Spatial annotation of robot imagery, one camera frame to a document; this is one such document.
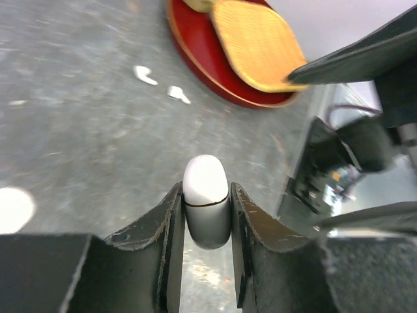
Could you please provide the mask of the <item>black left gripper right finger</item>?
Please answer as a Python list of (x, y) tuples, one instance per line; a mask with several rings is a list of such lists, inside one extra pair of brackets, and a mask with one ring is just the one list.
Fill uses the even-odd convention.
[(415, 312), (416, 238), (299, 235), (231, 185), (237, 306), (244, 312)]

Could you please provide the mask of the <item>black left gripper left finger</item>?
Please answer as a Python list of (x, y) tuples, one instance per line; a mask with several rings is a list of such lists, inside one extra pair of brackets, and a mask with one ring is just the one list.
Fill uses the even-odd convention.
[(178, 312), (184, 246), (182, 185), (105, 239), (1, 236), (2, 312)]

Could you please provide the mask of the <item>white earbud charging case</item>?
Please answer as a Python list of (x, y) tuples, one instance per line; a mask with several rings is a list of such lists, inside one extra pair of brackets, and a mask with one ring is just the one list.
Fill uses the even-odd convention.
[(231, 234), (231, 206), (220, 160), (213, 155), (193, 157), (184, 171), (182, 193), (194, 243), (206, 250), (224, 246)]

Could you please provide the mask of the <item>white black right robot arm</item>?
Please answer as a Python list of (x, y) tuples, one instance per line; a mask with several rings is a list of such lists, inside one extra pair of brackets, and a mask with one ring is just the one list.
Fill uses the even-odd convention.
[(381, 104), (378, 117), (337, 130), (366, 173), (385, 170), (400, 145), (398, 129), (416, 122), (416, 7), (404, 11), (364, 38), (293, 70), (297, 84), (373, 81)]

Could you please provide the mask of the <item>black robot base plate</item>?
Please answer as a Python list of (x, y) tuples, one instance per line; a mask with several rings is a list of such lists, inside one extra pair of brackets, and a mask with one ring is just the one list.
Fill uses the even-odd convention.
[(329, 217), (341, 193), (347, 166), (360, 167), (352, 149), (316, 117), (306, 132), (299, 159), (278, 207), (282, 220), (315, 222)]

